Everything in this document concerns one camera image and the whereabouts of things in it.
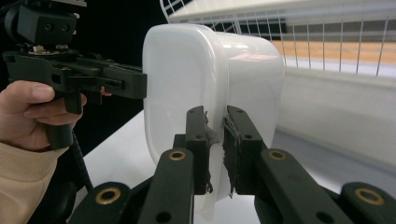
black plastic handle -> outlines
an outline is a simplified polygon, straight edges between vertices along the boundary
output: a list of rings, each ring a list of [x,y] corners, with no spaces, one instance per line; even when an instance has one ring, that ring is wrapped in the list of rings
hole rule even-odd
[[[72,126],[70,124],[47,125],[47,137],[53,149],[70,147],[73,144]]]

white wire shelf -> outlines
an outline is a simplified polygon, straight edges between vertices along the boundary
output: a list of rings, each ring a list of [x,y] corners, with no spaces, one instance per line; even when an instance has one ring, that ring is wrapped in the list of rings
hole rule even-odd
[[[396,77],[396,1],[162,0],[170,23],[273,42],[286,66]]]

black background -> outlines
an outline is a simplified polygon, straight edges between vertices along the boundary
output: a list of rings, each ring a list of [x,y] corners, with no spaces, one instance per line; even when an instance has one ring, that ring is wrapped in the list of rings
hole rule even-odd
[[[117,63],[142,65],[142,49],[149,28],[166,23],[158,0],[88,0],[88,7],[77,8],[80,15],[77,35],[72,49],[100,53]],[[1,24],[0,51],[14,50]],[[0,88],[7,85],[7,68],[0,62]],[[84,155],[106,140],[125,122],[143,108],[142,100],[119,96],[104,97],[102,105],[85,105],[84,116],[78,122],[75,133]],[[71,179],[82,186],[78,170],[70,152],[58,162],[54,180]]]

metal wire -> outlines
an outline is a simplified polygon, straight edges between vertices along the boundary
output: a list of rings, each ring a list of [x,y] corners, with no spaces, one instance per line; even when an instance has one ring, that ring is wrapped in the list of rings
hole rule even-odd
[[[181,0],[162,1],[168,2],[166,9],[174,10]],[[388,2],[388,8],[374,0],[370,7],[367,4],[361,3],[359,7],[334,5],[310,11],[303,8],[261,9],[247,13],[242,10],[170,22],[204,24],[217,32],[269,38],[287,66],[373,76],[383,76],[388,69],[388,75],[396,76],[396,60],[389,56],[390,50],[387,49],[396,48],[396,3]],[[168,17],[175,12],[167,10],[166,13],[169,13],[165,15]],[[384,30],[378,29],[380,22],[385,23],[382,23]]]

